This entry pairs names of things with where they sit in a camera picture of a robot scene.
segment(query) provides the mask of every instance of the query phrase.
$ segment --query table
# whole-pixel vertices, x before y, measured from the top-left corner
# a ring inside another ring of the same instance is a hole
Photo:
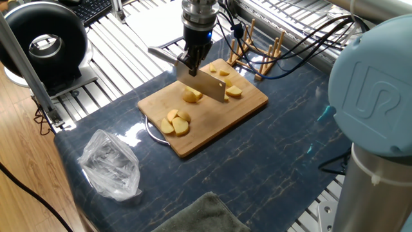
[[[258,32],[255,42],[272,44]],[[220,40],[203,64],[228,56],[229,48]],[[279,65],[289,69],[298,62],[294,58]],[[136,107],[140,99],[175,81],[170,72],[56,135],[75,203],[100,231],[151,231],[208,191],[253,231],[286,231],[333,180],[317,166],[346,151],[350,141],[332,115],[320,117],[328,106],[328,76],[306,64],[283,79],[256,82],[246,69],[236,69],[268,96],[267,106],[186,159],[150,138]],[[281,72],[276,67],[269,75]],[[132,147],[140,161],[140,197],[118,203],[96,194],[86,180],[77,159],[97,129]]]

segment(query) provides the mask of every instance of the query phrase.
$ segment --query potato slice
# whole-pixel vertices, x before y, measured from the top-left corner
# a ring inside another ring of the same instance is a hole
[[[170,124],[170,122],[167,119],[162,120],[162,124],[160,125],[160,130],[163,133],[172,133],[172,132],[174,132],[174,128],[173,128],[172,124]]]
[[[240,97],[240,95],[242,95],[242,90],[236,86],[232,86],[226,90],[226,94],[231,97]]]
[[[216,72],[216,68],[214,67],[214,65],[212,63],[209,64],[209,70],[211,72]]]
[[[225,70],[219,70],[219,75],[229,75],[230,72],[225,71]]]
[[[169,113],[167,113],[167,120],[172,123],[172,120],[176,117],[176,115],[178,114],[179,110],[171,110],[169,111]]]
[[[190,92],[193,92],[197,98],[197,100],[201,99],[203,97],[203,94],[199,92],[198,90],[195,90],[194,88],[186,86],[186,90],[189,90]]]
[[[189,123],[182,118],[174,118],[172,124],[177,136],[182,136],[189,132]]]
[[[182,98],[188,103],[195,103],[197,101],[195,94],[192,91],[188,91],[188,90],[185,90],[183,92]]]
[[[190,122],[190,121],[191,121],[191,116],[190,116],[187,112],[184,112],[184,111],[180,111],[180,110],[179,110],[178,116],[181,117],[181,118],[183,118],[183,119],[185,119],[187,122]]]
[[[226,87],[232,87],[232,86],[233,86],[232,81],[230,81],[230,80],[227,79],[226,77],[223,78],[223,81],[225,81]]]

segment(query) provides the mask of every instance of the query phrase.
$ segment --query wooden cutting board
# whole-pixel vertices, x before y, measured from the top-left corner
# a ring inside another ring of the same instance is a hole
[[[241,98],[230,97],[229,102],[221,103],[203,95],[197,103],[187,103],[182,99],[185,85],[176,81],[138,102],[140,111],[159,130],[162,119],[166,118],[169,111],[177,109],[189,113],[191,123],[188,134],[182,137],[177,137],[174,132],[164,134],[179,157],[187,156],[268,102],[265,94],[242,77],[226,61],[218,59],[213,62],[213,65],[218,70],[216,73],[209,71],[209,65],[200,70],[222,80],[224,77],[219,75],[219,70],[230,71],[226,78],[243,91]]]

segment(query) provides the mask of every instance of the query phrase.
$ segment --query metal stand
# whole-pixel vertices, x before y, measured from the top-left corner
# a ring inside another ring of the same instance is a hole
[[[337,210],[337,202],[321,202],[317,208],[320,232],[332,230]]]
[[[8,26],[6,19],[0,13],[0,43],[6,48],[9,56],[19,69],[21,75],[26,79],[27,84],[36,96],[37,101],[43,107],[51,121],[55,126],[61,126],[64,122],[61,116],[57,113],[56,107],[52,103],[50,96],[42,85],[39,77],[27,59],[26,54],[20,47],[19,42],[15,38],[12,29]]]
[[[112,14],[121,23],[126,23],[126,15],[123,12],[123,5],[121,0],[110,0],[112,6]]]
[[[400,231],[412,211],[412,166],[405,161],[352,144],[339,203],[319,203],[321,231]]]

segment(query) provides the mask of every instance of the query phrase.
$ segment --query clear plastic bag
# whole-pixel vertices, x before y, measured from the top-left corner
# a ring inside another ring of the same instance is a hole
[[[141,194],[139,160],[115,135],[97,130],[78,160],[97,193],[117,201]]]

